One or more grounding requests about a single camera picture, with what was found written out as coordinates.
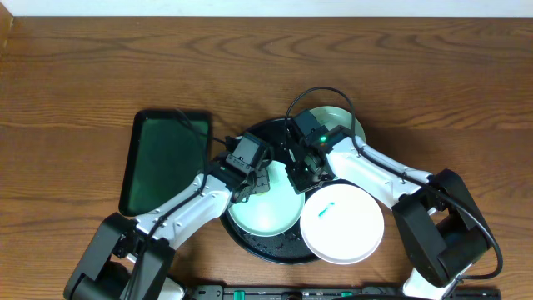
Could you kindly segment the white plate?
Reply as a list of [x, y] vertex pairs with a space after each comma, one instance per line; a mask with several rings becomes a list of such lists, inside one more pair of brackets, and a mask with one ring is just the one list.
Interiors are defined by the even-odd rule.
[[370, 257], [381, 243], [384, 217], [359, 187], [336, 183], [314, 192], [300, 217], [301, 235], [320, 259], [347, 265]]

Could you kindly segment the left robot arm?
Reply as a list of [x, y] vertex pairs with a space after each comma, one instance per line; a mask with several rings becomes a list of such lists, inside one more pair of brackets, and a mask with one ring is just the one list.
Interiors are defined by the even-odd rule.
[[246, 164], [223, 153], [192, 183], [150, 212], [106, 217], [67, 280], [66, 299], [157, 299], [180, 297], [168, 279], [176, 250], [199, 228], [220, 217], [255, 190], [271, 159]]

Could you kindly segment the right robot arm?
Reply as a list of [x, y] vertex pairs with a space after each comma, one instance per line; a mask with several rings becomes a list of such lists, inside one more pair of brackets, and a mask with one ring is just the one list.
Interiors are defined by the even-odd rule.
[[286, 131], [296, 161], [289, 178], [298, 192], [337, 177], [390, 208], [414, 270], [402, 292], [445, 299], [470, 279], [466, 270], [499, 247], [462, 178], [450, 169], [433, 175], [407, 167], [338, 126]]

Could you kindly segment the mint plate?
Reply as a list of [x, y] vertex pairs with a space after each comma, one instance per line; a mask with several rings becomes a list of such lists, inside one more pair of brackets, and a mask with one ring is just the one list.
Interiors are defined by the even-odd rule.
[[[343, 108], [333, 106], [315, 107], [310, 110], [310, 113], [313, 114], [321, 126], [326, 127], [328, 132], [332, 131], [337, 126], [342, 126], [347, 130], [351, 129], [351, 113]], [[346, 138], [344, 132], [337, 132], [330, 136], [322, 135], [319, 137], [319, 141], [320, 143], [335, 144], [344, 138]]]
[[284, 163], [273, 161], [266, 169], [271, 190], [251, 195], [248, 202], [232, 204], [229, 208], [239, 228], [259, 237], [272, 237], [294, 225], [306, 200], [304, 193], [295, 192]]

